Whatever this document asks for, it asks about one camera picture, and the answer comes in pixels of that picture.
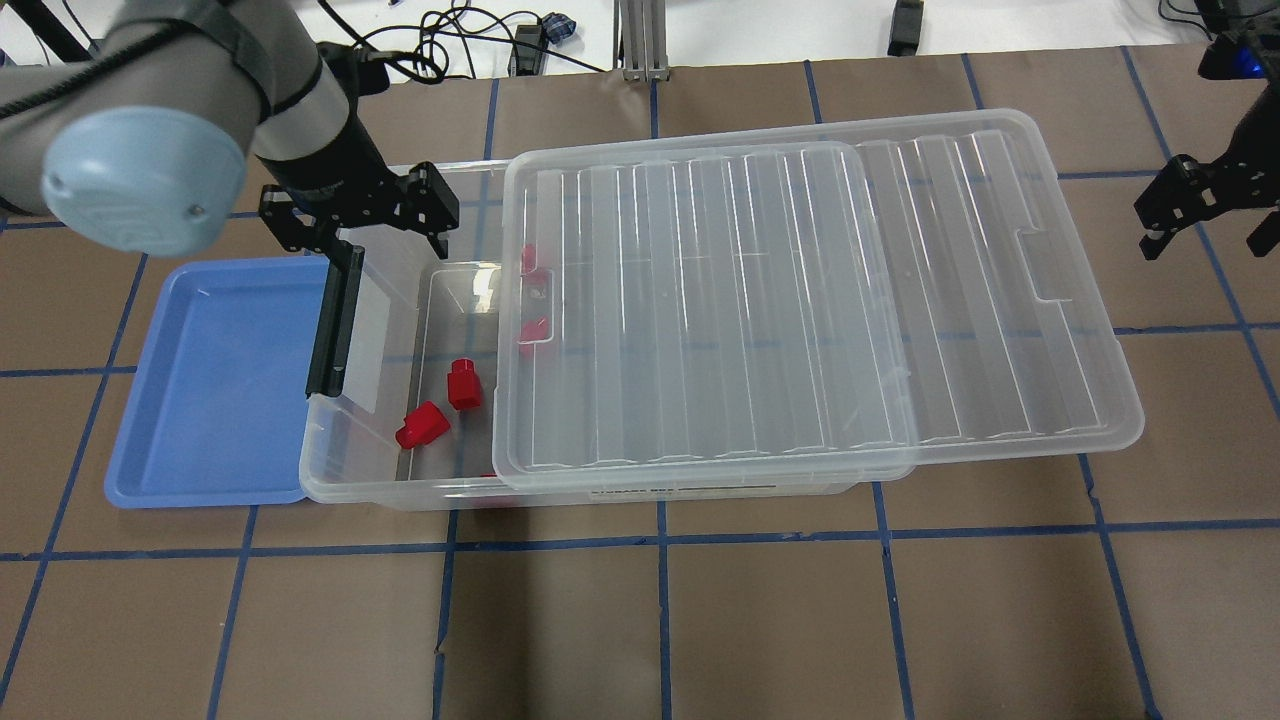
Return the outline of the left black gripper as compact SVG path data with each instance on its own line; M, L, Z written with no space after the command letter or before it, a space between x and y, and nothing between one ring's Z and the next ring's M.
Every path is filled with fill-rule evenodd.
M340 229L388 225L421 234L440 260L460 225L460 200L433 163L403 174L387 165L271 165L259 218L287 252L346 263Z

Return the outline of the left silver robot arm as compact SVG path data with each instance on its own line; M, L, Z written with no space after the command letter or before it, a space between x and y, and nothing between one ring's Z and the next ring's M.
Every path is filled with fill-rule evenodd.
M3 69L3 217L189 255L256 160L259 217L287 252L344 264L342 231L388 225L447 258L460 200L429 161L393 172L358 115L404 59L317 42L285 1L127 1L97 56Z

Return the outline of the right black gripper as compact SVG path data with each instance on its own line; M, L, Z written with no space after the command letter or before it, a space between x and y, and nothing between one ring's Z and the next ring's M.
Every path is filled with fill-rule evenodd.
M1144 229L1139 241L1147 261L1160 258L1185 228L1226 211L1276 208L1279 200L1279 101L1258 100L1212 161L1189 155L1170 158L1134 201ZM1249 233L1253 256L1280 245L1280 211L1270 211Z

